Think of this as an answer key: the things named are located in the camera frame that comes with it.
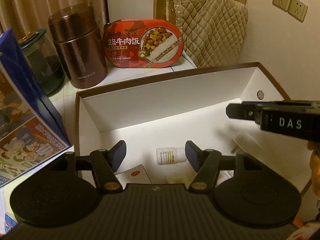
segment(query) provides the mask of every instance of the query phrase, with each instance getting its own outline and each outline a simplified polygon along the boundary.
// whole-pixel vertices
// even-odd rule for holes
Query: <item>round black disc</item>
[[[10,205],[18,220],[36,227],[76,222],[97,202],[97,191],[89,182],[66,172],[50,171],[45,179],[27,181],[14,189]]]
[[[293,222],[301,202],[293,185],[268,174],[233,177],[216,187],[212,196],[224,215],[254,228],[272,228]]]

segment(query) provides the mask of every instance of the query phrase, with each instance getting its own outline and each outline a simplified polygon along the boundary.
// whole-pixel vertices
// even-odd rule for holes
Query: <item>white pill bottle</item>
[[[157,148],[157,163],[159,165],[182,163],[187,160],[186,152],[183,147]]]

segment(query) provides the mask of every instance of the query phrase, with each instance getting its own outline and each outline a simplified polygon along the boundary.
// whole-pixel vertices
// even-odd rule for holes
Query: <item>open cardboard box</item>
[[[89,155],[124,140],[127,155],[117,172],[142,164],[152,183],[191,182],[195,172],[188,161],[158,165],[156,148],[184,147],[191,140],[201,149],[231,155],[233,138],[245,131],[263,149],[252,155],[305,191],[311,155],[305,140],[226,116],[229,103],[258,101],[259,90],[263,101],[289,99],[260,63],[191,69],[84,90],[76,96],[75,151]],[[90,172],[82,176],[94,185]]]

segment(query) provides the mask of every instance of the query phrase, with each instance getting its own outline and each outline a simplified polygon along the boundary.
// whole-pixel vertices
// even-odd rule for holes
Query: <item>red oval logo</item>
[[[134,176],[137,176],[140,174],[140,171],[134,171],[133,173],[131,173],[131,176],[134,177]]]

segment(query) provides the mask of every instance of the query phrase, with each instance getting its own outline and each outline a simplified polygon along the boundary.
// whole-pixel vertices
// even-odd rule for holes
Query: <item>ribbed black surface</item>
[[[237,225],[207,196],[189,193],[183,185],[130,184],[120,194],[105,195],[81,221],[60,228],[20,223],[4,240],[283,240],[295,230],[291,224],[273,229]]]

